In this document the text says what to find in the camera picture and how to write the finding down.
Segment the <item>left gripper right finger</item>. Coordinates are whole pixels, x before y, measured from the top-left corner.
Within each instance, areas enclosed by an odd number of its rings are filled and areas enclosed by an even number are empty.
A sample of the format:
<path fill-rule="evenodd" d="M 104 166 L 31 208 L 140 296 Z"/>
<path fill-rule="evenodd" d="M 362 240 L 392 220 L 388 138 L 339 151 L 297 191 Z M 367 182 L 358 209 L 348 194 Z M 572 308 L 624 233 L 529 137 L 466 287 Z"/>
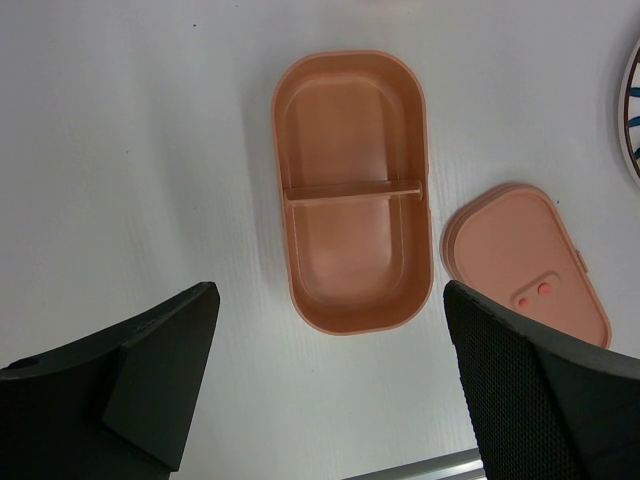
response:
<path fill-rule="evenodd" d="M 489 479 L 636 479 L 639 361 L 458 281 L 444 310 Z"/>

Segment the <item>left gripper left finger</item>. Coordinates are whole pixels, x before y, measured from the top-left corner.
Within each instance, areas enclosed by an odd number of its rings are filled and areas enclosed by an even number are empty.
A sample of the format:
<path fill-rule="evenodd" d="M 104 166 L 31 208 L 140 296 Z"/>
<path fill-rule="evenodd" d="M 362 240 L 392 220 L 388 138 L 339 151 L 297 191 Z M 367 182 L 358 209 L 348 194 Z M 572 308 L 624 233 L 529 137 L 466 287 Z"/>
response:
<path fill-rule="evenodd" d="M 220 295 L 201 282 L 1 371 L 4 479 L 167 479 L 179 470 Z"/>

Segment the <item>striped round plate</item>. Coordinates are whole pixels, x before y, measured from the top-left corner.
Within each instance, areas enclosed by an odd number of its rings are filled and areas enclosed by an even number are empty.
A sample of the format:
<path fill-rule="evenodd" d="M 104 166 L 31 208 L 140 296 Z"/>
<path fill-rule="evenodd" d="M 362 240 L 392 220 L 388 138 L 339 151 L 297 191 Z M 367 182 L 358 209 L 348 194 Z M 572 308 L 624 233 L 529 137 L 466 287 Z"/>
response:
<path fill-rule="evenodd" d="M 617 131 L 625 164 L 639 185 L 639 42 L 631 51 L 621 81 Z"/>

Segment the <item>centre pink box lid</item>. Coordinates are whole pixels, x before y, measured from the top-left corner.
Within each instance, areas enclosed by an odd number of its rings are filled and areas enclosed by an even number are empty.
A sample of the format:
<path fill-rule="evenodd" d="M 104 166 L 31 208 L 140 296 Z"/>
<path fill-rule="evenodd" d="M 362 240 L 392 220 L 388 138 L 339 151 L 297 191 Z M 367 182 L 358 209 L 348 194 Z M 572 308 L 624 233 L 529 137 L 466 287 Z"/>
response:
<path fill-rule="evenodd" d="M 499 185 L 465 206 L 444 231 L 450 276 L 500 305 L 599 347 L 611 325 L 550 197 L 522 183 Z"/>

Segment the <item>near pink lunch box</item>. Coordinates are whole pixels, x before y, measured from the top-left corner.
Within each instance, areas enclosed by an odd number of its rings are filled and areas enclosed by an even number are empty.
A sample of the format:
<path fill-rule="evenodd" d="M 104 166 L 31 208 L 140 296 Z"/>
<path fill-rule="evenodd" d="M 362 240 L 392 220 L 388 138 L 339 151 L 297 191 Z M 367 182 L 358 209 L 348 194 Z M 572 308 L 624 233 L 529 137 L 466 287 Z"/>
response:
<path fill-rule="evenodd" d="M 297 312 L 334 336 L 406 324 L 434 282 L 416 75 L 377 50 L 309 55 L 279 80 L 271 119 Z"/>

